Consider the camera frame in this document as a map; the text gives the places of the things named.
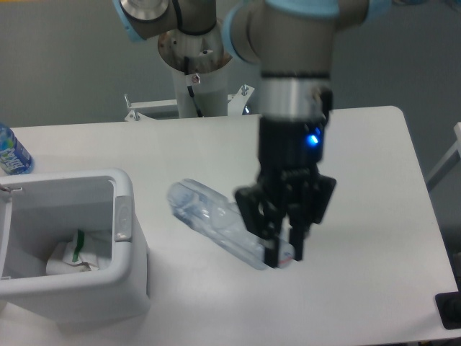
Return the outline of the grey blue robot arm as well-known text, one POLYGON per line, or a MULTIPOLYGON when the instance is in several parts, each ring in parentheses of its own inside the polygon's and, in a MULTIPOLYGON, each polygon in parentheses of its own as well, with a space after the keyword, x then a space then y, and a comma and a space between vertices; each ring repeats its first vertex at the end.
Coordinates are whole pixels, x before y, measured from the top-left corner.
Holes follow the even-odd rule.
POLYGON ((242 1, 220 21, 214 1, 114 2, 128 37, 156 37, 163 61, 179 73, 180 117, 226 115, 227 92, 212 79, 232 60, 259 66, 260 171, 235 197, 267 266, 303 258, 305 238, 322 221, 336 185, 318 171, 333 109, 334 36, 389 7, 389 1, 242 1))

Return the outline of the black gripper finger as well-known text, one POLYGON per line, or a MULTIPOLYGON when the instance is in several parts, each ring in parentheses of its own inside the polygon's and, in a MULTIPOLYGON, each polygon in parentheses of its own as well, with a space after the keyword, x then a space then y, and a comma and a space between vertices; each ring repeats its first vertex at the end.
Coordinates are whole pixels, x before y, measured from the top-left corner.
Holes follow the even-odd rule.
POLYGON ((238 188, 235 199, 247 231, 257 236, 264 247, 264 264, 271 268, 281 267, 284 216, 280 209, 259 183, 238 188))
POLYGON ((290 223, 289 243, 295 250, 295 261, 303 259, 304 241, 310 227, 313 223, 322 222, 335 187, 334 178, 319 174, 304 179, 293 190, 294 200, 289 202, 287 214, 290 223))

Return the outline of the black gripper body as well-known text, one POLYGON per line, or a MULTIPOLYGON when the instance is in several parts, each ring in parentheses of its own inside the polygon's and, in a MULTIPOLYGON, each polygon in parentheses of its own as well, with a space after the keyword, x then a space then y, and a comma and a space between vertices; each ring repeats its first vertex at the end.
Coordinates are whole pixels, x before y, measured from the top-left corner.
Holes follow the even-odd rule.
POLYGON ((334 191, 334 179, 318 171, 332 106, 333 92, 318 87, 307 95, 300 115, 289 115, 287 110, 262 113, 257 182, 266 195, 281 195, 289 185, 296 194, 303 187, 312 195, 330 195, 334 191))

